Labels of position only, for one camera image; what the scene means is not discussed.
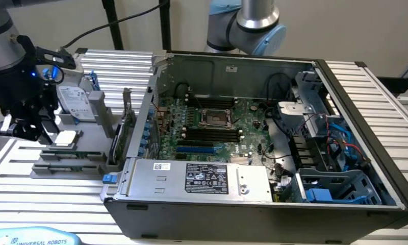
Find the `metal case frame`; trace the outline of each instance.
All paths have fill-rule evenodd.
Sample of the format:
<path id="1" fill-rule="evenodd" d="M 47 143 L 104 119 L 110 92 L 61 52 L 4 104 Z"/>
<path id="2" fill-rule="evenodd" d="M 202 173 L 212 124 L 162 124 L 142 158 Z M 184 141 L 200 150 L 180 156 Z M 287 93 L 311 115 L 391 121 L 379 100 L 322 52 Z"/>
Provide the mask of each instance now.
<path id="1" fill-rule="evenodd" d="M 408 224 L 408 181 L 324 60 L 195 52 L 168 53 L 168 57 L 175 55 L 311 63 L 320 78 L 327 81 L 324 84 L 339 111 L 351 121 L 372 161 L 378 163 L 402 203 L 396 203 L 398 206 L 254 202 L 186 203 L 176 200 L 170 202 L 140 200 L 128 196 L 128 184 L 138 159 L 138 146 L 134 139 L 142 137 L 151 101 L 156 97 L 154 96 L 156 79 L 166 69 L 167 64 L 164 64 L 151 79 L 144 96 L 119 192 L 104 201 L 126 236 L 131 238 L 350 244 L 378 229 L 399 229 Z"/>

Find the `motherboard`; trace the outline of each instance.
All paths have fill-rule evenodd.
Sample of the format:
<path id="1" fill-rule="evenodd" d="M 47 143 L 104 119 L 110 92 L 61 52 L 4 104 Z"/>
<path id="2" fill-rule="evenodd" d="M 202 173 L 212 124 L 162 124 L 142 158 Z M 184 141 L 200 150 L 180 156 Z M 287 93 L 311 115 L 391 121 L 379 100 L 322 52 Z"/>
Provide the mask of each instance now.
<path id="1" fill-rule="evenodd" d="M 158 108 L 159 159 L 272 168 L 272 161 L 262 154 L 271 140 L 260 103 L 251 99 L 162 97 Z"/>

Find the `black pole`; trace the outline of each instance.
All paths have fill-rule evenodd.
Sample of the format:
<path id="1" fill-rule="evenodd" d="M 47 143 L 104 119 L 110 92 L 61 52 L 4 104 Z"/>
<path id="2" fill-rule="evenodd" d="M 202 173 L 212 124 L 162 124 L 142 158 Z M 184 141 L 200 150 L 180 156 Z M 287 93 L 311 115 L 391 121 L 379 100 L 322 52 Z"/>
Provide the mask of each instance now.
<path id="1" fill-rule="evenodd" d="M 102 0 L 103 7 L 107 12 L 108 22 L 118 21 L 118 14 L 115 8 L 115 0 Z M 119 24 L 111 26 L 111 35 L 114 46 L 116 50 L 124 50 L 123 38 L 122 38 L 122 30 Z"/>
<path id="2" fill-rule="evenodd" d="M 162 28 L 162 47 L 164 50 L 171 50 L 171 0 L 160 8 L 160 28 Z"/>

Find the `white wall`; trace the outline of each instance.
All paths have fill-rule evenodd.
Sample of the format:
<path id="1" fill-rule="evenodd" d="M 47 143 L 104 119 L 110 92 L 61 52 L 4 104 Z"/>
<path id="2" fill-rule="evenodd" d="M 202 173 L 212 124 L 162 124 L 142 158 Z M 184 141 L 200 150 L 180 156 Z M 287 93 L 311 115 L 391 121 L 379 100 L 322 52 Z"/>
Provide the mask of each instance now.
<path id="1" fill-rule="evenodd" d="M 396 76 L 408 64 L 408 0 L 276 0 L 287 39 L 278 56 L 364 61 L 379 76 Z M 119 17 L 158 5 L 158 0 L 116 0 Z M 202 51 L 210 0 L 172 0 L 174 49 Z M 64 45 L 107 22 L 100 0 L 67 0 L 13 9 L 20 32 L 47 48 Z M 162 48 L 159 12 L 122 24 L 131 50 Z M 112 48 L 110 29 L 74 47 Z"/>

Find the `green circuit board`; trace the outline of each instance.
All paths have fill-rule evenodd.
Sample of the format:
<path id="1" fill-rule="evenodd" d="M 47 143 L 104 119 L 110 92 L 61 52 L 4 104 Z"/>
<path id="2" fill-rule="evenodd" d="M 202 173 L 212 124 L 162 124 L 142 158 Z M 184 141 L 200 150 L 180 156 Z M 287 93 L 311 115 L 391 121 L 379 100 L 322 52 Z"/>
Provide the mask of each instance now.
<path id="1" fill-rule="evenodd" d="M 182 99 L 172 97 L 160 98 L 159 106 L 168 108 L 170 113 L 164 115 L 162 127 L 162 147 L 159 153 L 160 160 L 179 160 L 178 155 L 178 141 L 182 138 L 182 128 L 187 125 L 188 128 L 203 128 L 202 112 L 203 110 L 212 110 L 212 108 L 188 107 Z M 264 112 L 262 109 L 251 110 L 251 106 L 259 107 L 259 102 L 250 99 L 239 99 L 236 104 L 230 109 L 231 127 L 227 129 L 242 129 L 244 138 L 240 142 L 215 142 L 215 153 L 182 153 L 187 155 L 183 160 L 188 161 L 211 161 L 211 162 L 231 162 L 232 157 L 248 158 L 251 165 L 263 165 L 263 156 L 259 154 L 259 144 L 262 148 L 271 144 L 268 130 L 264 129 Z"/>

